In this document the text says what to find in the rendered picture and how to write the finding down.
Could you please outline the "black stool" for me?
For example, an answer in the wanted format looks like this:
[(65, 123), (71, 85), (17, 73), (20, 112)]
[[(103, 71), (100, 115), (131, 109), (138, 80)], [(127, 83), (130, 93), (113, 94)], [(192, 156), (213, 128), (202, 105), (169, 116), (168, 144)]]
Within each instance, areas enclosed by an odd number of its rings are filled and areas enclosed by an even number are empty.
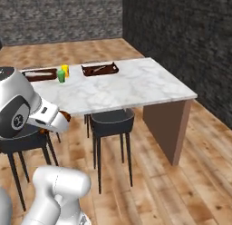
[(121, 161), (124, 161), (123, 139), (126, 139), (130, 185), (132, 181), (131, 139), (130, 133), (134, 124), (132, 109), (120, 109), (109, 112), (99, 112), (90, 115), (93, 145), (93, 168), (98, 170), (99, 193), (102, 193), (102, 151), (101, 138), (119, 135), (121, 141)]
[(90, 136), (89, 118), (90, 118), (89, 114), (84, 115), (84, 124), (86, 125), (86, 129), (87, 129), (87, 138), (89, 138), (89, 136)]
[(53, 149), (50, 134), (45, 129), (40, 129), (38, 127), (26, 124), (26, 126), (14, 138), (8, 140), (0, 140), (0, 152), (6, 154), (8, 157), (12, 174), (14, 176), (14, 182), (18, 191), (20, 201), (22, 203), (23, 210), (26, 210), (26, 207), (24, 204), (24, 197), (15, 166), (14, 153), (17, 153), (19, 155), (20, 161), (23, 166), (25, 177), (27, 181), (30, 181), (26, 169), (26, 165), (24, 162), (23, 152), (38, 149), (38, 148), (42, 149), (46, 163), (51, 165), (52, 162), (50, 160), (49, 153), (47, 150), (47, 148), (50, 148), (55, 165), (58, 166), (58, 161)]

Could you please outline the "dark brown tray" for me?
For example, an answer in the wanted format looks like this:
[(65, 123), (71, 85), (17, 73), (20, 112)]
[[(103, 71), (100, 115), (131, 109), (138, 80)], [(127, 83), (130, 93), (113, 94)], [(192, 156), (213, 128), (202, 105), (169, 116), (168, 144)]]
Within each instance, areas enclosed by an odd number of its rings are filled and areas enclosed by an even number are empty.
[(94, 66), (83, 66), (82, 72), (86, 77), (95, 76), (95, 75), (105, 75), (117, 73), (119, 71), (118, 66), (115, 63), (112, 64), (101, 64)]
[(46, 80), (54, 80), (57, 78), (57, 69), (32, 69), (28, 71), (22, 71), (22, 74), (27, 78), (29, 82), (39, 82)]

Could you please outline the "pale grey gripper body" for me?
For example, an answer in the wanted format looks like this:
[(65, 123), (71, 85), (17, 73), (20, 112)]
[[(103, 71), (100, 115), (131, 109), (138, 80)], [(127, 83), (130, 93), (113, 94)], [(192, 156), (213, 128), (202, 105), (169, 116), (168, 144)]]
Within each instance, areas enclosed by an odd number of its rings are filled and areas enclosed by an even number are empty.
[(62, 113), (47, 114), (37, 112), (28, 117), (27, 122), (33, 126), (46, 129), (52, 132), (65, 132), (69, 123)]

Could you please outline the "brown chicken drumstick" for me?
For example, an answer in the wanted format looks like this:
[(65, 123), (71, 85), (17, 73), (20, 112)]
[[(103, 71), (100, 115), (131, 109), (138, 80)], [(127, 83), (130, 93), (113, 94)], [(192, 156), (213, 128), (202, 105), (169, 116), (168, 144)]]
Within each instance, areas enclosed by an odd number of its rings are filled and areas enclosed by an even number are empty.
[(48, 132), (66, 132), (69, 127), (71, 115), (65, 111), (59, 111), (54, 117), (52, 123), (45, 128), (41, 128), (39, 133), (44, 134)]

